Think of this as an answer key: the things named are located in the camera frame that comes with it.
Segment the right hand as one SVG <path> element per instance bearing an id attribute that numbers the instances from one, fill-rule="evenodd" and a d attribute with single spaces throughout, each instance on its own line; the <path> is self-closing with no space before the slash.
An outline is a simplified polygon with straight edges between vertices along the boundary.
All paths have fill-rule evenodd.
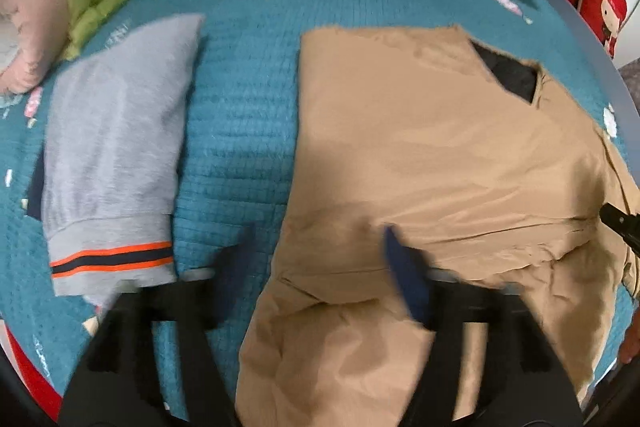
<path id="1" fill-rule="evenodd" d="M 640 307 L 634 310 L 634 315 L 628 329 L 626 329 L 623 342 L 618 349 L 617 361 L 622 364 L 629 363 L 640 353 Z"/>

